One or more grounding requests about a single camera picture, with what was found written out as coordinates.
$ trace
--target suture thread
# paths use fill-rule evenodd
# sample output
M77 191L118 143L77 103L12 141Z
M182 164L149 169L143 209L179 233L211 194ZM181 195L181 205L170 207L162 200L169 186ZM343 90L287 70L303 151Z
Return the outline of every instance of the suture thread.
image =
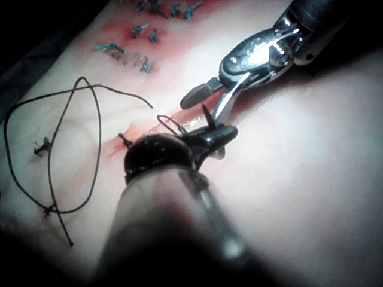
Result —
M78 86L78 83L83 80L86 82L87 86L85 87L77 87ZM92 91L92 95L93 95L93 98L95 100L95 104L96 104L96 110L97 110L97 116L98 116L98 127L99 127L99 136L98 136L98 152L97 152L97 160L96 160L96 167L95 167L95 174L93 176L93 180L92 180L92 185L90 187L90 191L89 191L89 194L87 196L87 198L85 199L85 201L82 202L82 204L80 204L78 207L74 208L74 209L71 209L71 210L59 210L59 207L57 205L57 201L56 201L56 197L54 195L54 189L53 189L53 184L52 184L52 180L51 180L51 164L50 164L50 160L51 160L51 152L53 150L53 145L54 145L54 140L56 139L56 136L57 136L57 133L59 131L59 127L63 121L63 118L65 116L65 113L66 113L66 110L68 109L68 106L73 98L73 95L75 93L75 91L79 91L79 90L85 90L85 89L90 89ZM123 91L118 91L118 90L115 90L113 88L110 88L110 87L107 87L107 86L104 86L104 85L101 85L101 84L95 84L95 85L91 85L88 80L86 79L86 77L79 77L78 80L76 80L75 84L74 84L74 87L73 89L71 90L65 90L65 91L59 91L59 92L56 92L56 93L50 93L50 94L45 94L43 96L39 96L39 97L36 97L36 98L33 98L33 99L29 99L29 100L26 100L24 102L21 102L21 103L18 103L16 105L14 105L8 112L6 118L5 118L5 121L4 121L4 142L5 142L5 149L6 149L6 153L7 153L7 160L8 160L8 165L10 167L10 172L11 172L11 175L12 175L12 178L14 180L14 182L16 183L17 187L29 198L31 199L35 204L37 204L39 207L41 207L43 210L43 212L45 213L46 216L49 216L50 213L56 213L57 216L59 217L59 221L62 225L62 228L64 229L64 232L65 232L65 236L66 238L68 239L68 242L69 242L69 245L70 247L72 247L74 244L69 236L69 233L65 227L65 224L64 224L64 221L62 220L62 216L61 214L69 214L69 213L73 213L73 212L76 212L78 210L80 210L85 204L87 204L87 202L89 201L90 197L92 196L92 193L93 193L93 189L94 189L94 186L95 186L95 182L96 182L96 177L97 177L97 173L98 173L98 168L99 168L99 162L100 162L100 156L101 156L101 113L100 113L100 109L99 109L99 104L98 104L98 99L97 99L97 95L95 93L95 88L104 88L106 90L109 90L111 92L114 92L114 93L117 93L117 94L123 94L123 95L126 95L126 96L130 96L130 97L135 97L141 101L143 101L144 103L146 103L151 109L153 109L153 106L147 101L145 100L143 97L141 96L138 96L138 95L135 95L135 94L130 94L130 93L125 93ZM57 124L57 127L53 133L53 137L52 137L52 140L50 142L50 148L47 150L48 151L48 180L49 180L49 189L50 189L50 192L51 192L51 197L52 197L52 201L53 201L53 204L51 204L50 206L45 206L43 205L42 203L40 203L38 200L36 200L35 198L33 198L23 187L22 185L20 184L20 182L17 180L17 177L16 177L16 174L14 173L14 169L13 169L13 165L12 165L12 160L11 160L11 154L10 154L10 147L9 147L9 142L8 142L8 136L7 136L7 129L8 129L8 122L10 120L10 117L12 115L12 113L19 107L27 104L27 103L31 103L31 102L34 102L34 101L37 101L37 100L41 100L41 99L45 99L45 98L48 98L48 97L53 97L53 96L58 96L58 95L61 95L61 94L65 94L65 93L71 93L70 96L69 96L69 99L66 103L66 106L64 107L64 110L62 112L62 115L60 117L60 120L59 120L59 123Z

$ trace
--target black suture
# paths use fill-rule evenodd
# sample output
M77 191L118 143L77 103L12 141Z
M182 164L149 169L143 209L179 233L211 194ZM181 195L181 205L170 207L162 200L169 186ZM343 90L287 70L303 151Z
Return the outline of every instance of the black suture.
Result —
M126 137L124 137L124 135L122 133L119 133L118 134L118 137L119 138L122 138L123 142L124 142L124 145L126 146L126 148L130 148L130 146L133 144L132 141L128 140Z
M182 134L185 134L187 133L186 129L181 126L180 124L178 124L175 120L173 120L171 117L167 116L167 115L157 115L157 120L160 122L160 124L162 124L164 127L166 127L168 130L170 130L174 135L176 135L177 133L171 128L169 127L163 120L161 120L161 118L166 118L167 120L171 121L172 123L174 123L178 130L180 131L180 133Z
M78 83L83 80L86 82L87 86L85 87L77 87ZM69 242L69 245L70 246L73 246L73 242L71 241L70 237L69 237L69 234L68 234L68 231L66 230L66 227L65 227L65 224L62 220L62 217L61 217L61 214L68 214L68 213L73 213L73 212L76 212L78 211L79 209L81 209L90 199L90 197L92 196L92 193L93 193L93 188L95 186L95 182L96 182L96 177L97 177L97 172L98 172L98 168L99 168L99 162L100 162L100 157L101 157L101 113L100 113L100 109L99 109L99 104L98 104L98 99L97 99L97 95L94 91L94 88L96 87L100 87L100 88L104 88L106 90L109 90L109 91L112 91L114 93L117 93L117 94L123 94L123 95L126 95L126 96L131 96L131 97L135 97L141 101L143 101L144 103L146 103L151 109L153 109L153 106L147 101L145 100L143 97L141 96L138 96L138 95L135 95L135 94L130 94L130 93L125 93L123 91L118 91L118 90L115 90L113 88L110 88L110 87L107 87L107 86L104 86L104 85L100 85L100 84L96 84L96 85L90 85L90 83L88 82L88 80L86 79L86 77L79 77L75 84L74 84L74 87L73 89L71 90L65 90L65 91L59 91L59 92L56 92L56 93L50 93L50 94L45 94L43 96L39 96L39 97L35 97L33 99L29 99L29 100L26 100L24 102L21 102L21 103L18 103L16 105L14 105L8 112L6 118L5 118L5 121L4 121L4 142L5 142L5 150L6 150L6 153L7 153L7 160L8 160L8 165L10 167L10 172L11 172L11 175L12 175L12 178L15 182L15 184L17 185L17 187L29 198L31 199L35 204L37 204L39 207L41 207L42 209L44 209L44 212L45 214L48 216L50 213L56 213L59 217L59 220L60 220L60 223L64 229L64 232L65 232L65 236L66 238L68 239L68 242ZM90 89L92 91L92 95L93 95L93 98L95 100L95 104L96 104L96 110L97 110L97 116L98 116L98 127L99 127L99 137L98 137L98 141L99 141L99 144L98 144L98 154L97 154L97 160L96 160L96 168L95 168L95 175L93 177L93 181L92 181L92 186L90 187L90 191L89 191L89 195L87 196L87 198L85 199L85 201L83 201L82 204L80 204L78 207L74 208L74 209L71 209L71 210L59 210L58 206L57 206L57 202L56 202L56 198L54 196L54 190L53 190L53 184L52 184L52 181L51 181L51 168L50 168L50 159L51 159L51 151L53 149L53 144L54 144L54 140L57 136L57 133L59 131L59 127L61 125L61 122L65 116L65 112L66 110L68 109L68 106L72 100L72 97L74 95L74 92L75 91L79 91L79 90L85 90L85 89ZM12 166L12 161L11 161L11 154L10 154L10 147L9 147L9 143L8 143L8 136L7 136L7 129L8 129L8 122L10 120L10 117L12 115L12 113L19 107L27 104L27 103L31 103L31 102L34 102L36 100L41 100L41 99L45 99L45 98L48 98L48 97L52 97L52 96L58 96L58 95L61 95L61 94L65 94L65 93L71 93L67 103L66 103L66 106L63 110L63 113L60 117L60 120L59 120L59 123L56 127L56 130L54 131L54 134L53 134L53 137L52 137L52 142L51 142L51 147L50 149L48 150L48 179L49 179L49 186L50 186L50 192L51 192L51 196L52 196L52 200L53 200L53 204L49 207L43 205L42 203L40 203L38 200L34 199L23 187L22 185L20 184L20 182L17 180L17 177L16 177L16 174L14 173L14 169L13 169L13 166Z

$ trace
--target blood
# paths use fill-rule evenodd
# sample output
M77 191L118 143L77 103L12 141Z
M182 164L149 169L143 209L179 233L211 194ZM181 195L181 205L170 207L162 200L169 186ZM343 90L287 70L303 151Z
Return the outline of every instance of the blood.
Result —
M172 17L170 14L171 7L175 2L160 0L158 2L160 9L168 19L151 12L150 4L146 4L142 11L135 12L134 9L138 1L119 3L107 12L108 15L104 15L104 18L107 20L100 20L100 22L104 22L100 24L99 29L79 37L77 45L85 46L83 50L88 49L91 53L99 53L92 51L91 47L115 43L126 52L138 53L135 59L138 59L140 56L147 56L152 64L150 76L157 77L161 71L162 62L187 54L194 45L203 42L204 37L208 37L208 35L201 33L203 31L201 29L203 28L203 21L208 20L214 13L224 10L228 5L235 5L233 1L229 0L204 0L202 5L194 10L191 20L187 21L183 13L196 2L197 0L177 1L177 3L181 4L181 14L178 17ZM133 39L132 30L146 23L149 23L149 27L143 29L139 37ZM149 35L153 32L153 29L157 29L157 36L161 43L149 42ZM123 61L122 58L119 62L114 62L116 67L122 67L121 61ZM209 109L212 109L219 94L218 92L211 96L204 101L204 104ZM201 105L198 105L185 111L177 110L171 117L176 122L182 124L202 114ZM141 136L158 132L168 131L161 124L156 124L152 127L140 127L139 124L133 123L123 134L127 139L135 141ZM126 152L126 147L117 135L103 145L103 157L105 160L111 160L122 151Z
M203 104L208 108L212 109L216 104L218 98L222 95L223 91L218 91L214 93L211 97L203 101ZM196 105L190 109L180 110L171 116L171 118L176 121L178 124L182 125L188 121L191 121L194 118L197 118L203 114L202 112L202 103ZM145 128L139 126L138 124L131 124L129 128L123 133L124 137L133 143L140 137L145 135L150 135L153 133L163 133L168 132L168 130L162 124L156 124L153 127ZM121 152L126 152L126 146L120 137L116 135L113 139L105 142L103 144L103 158L106 160L112 160L115 156L119 155Z

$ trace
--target skin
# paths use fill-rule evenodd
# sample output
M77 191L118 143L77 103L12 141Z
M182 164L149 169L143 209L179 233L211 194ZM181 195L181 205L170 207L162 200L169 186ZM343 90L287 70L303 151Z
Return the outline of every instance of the skin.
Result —
M144 192L133 188L122 196L126 149L117 133L134 141L165 131L156 122L157 114L173 115L188 129L204 125L200 107L180 112L181 97L216 75L222 57L239 41L272 26L288 1L216 4L199 7L200 14L196 9L193 20L186 22L181 16L166 20L146 12L134 14L134 4L111 2L74 40L23 100L70 89L85 76L91 84L139 94L154 108L101 88L96 91L102 116L101 163L88 204L63 215L75 243L72 248L57 216L45 218L13 182L2 138L0 226L5 232L22 238L82 283L91 282L97 271L115 261L105 257L108 250L124 250L128 257L131 246L144 247L152 229L162 236L163 217L176 218L175 224L208 245L202 212L189 200L188 189L162 180L160 187L147 183ZM130 27L147 20L157 27L161 43L148 42L149 30L136 42L129 38ZM152 73L92 51L93 45L107 42L147 55ZM238 128L238 137L228 145L224 160L207 159L201 169L216 186L214 197L229 222L280 280L320 286L382 283L382 53L375 48L353 59L318 65L314 77L295 67L271 85L244 92L228 121ZM218 96L206 102L209 108ZM52 136L67 99L59 96L20 108L8 126L15 173L46 206L52 203L47 155L41 159L32 150L34 142L41 145L44 136ZM97 132L91 93L76 92L51 159L60 210L75 208L89 192ZM153 224L135 239L124 238L131 245L123 248L116 230L134 222Z

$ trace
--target dark background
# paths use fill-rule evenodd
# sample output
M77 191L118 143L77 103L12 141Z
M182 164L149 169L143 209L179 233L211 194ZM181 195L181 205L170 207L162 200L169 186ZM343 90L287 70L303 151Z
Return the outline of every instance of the dark background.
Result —
M0 11L2 31L0 75L31 48L57 31L66 30L68 35L75 37L94 19L106 3L107 1L92 1L91 4L76 2L74 5L65 1L53 1L47 5L37 1L8 1L8 6L2 7ZM322 68L336 68L340 63L381 47L381 12L378 3L379 1L364 1L363 6L358 9L358 13L347 27L307 69L315 72ZM21 283L73 285L54 267L46 264L43 259L26 249L15 238L1 233L0 254L2 282L10 281L13 285ZM213 276L228 275L228 273L220 272L220 268L215 263L209 261L194 247L163 245L132 258L128 265L121 267L119 274L122 272L123 275L114 276L114 278L118 278L116 282L120 280L121 283L129 284L129 280L133 277L137 279L143 276L147 280L154 274L153 270L156 274L159 272L163 274L161 279L152 277L153 280L158 279L160 282L166 279L169 279L169 282L177 282L171 279L178 274L183 274L188 279L198 279L210 270L213 271L210 273Z
M81 32L107 2L7 1L7 6L0 9L0 75L57 31L70 29L73 35Z

